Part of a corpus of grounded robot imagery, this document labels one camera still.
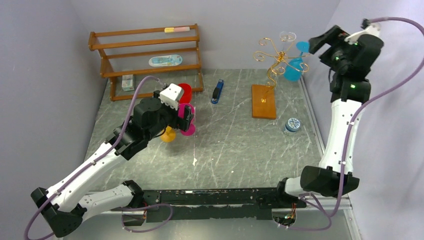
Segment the red plastic wine glass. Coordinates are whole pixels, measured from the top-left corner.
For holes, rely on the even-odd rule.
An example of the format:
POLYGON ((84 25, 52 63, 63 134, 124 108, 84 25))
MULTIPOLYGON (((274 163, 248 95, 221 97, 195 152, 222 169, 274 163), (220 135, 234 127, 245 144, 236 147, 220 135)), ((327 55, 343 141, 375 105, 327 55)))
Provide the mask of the red plastic wine glass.
POLYGON ((192 100, 192 87, 187 83, 179 83, 179 87, 182 88, 183 94, 179 100, 180 104, 189 104, 192 100))

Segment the pink plastic wine glass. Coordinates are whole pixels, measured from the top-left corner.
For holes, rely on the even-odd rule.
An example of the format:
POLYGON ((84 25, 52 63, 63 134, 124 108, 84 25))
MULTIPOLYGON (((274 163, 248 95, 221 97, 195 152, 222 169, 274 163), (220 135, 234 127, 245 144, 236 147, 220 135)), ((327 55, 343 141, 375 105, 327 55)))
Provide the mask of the pink plastic wine glass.
POLYGON ((194 125, 195 108, 190 103, 181 103, 178 106, 177 128, 183 136, 192 136, 196 127, 194 125))

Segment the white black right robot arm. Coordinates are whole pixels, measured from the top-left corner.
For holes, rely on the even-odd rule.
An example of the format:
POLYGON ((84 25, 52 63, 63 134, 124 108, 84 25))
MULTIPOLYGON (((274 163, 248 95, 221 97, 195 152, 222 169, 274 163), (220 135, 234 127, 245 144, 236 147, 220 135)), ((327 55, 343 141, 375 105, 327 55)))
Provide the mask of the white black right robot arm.
POLYGON ((369 23, 353 34, 334 25, 322 35, 309 39, 310 54, 329 45, 319 59, 334 72, 329 85, 330 131, 319 165, 307 165, 299 177, 285 178, 278 183, 274 195, 278 206, 288 207, 303 194, 336 198, 358 188, 360 180, 353 176, 353 149, 361 110, 370 99, 371 83, 366 76, 384 46, 380 31, 378 23, 369 23))

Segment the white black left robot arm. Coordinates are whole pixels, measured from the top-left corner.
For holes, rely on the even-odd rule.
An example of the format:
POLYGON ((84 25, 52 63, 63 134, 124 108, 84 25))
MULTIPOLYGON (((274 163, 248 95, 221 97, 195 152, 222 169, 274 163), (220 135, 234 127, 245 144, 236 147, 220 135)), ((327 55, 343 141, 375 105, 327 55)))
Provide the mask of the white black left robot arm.
POLYGON ((176 108, 159 97, 132 101, 123 124, 100 145, 96 152, 70 175, 49 188, 36 188, 31 198, 51 228, 52 235, 65 237, 84 221, 112 209, 137 210, 144 207, 144 192, 133 180, 110 190, 89 194, 94 183, 145 149, 166 128, 187 131, 195 109, 189 103, 176 108))

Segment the yellow plastic wine glass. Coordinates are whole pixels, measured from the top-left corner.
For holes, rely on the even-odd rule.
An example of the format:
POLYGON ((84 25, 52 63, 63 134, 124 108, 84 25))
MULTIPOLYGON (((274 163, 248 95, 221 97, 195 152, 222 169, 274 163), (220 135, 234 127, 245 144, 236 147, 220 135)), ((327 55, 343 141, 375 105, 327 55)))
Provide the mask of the yellow plastic wine glass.
POLYGON ((160 139, 165 143, 170 143, 174 141, 175 138, 176 138, 176 132, 170 126, 167 126, 166 129, 164 130, 164 133, 160 136, 160 139))

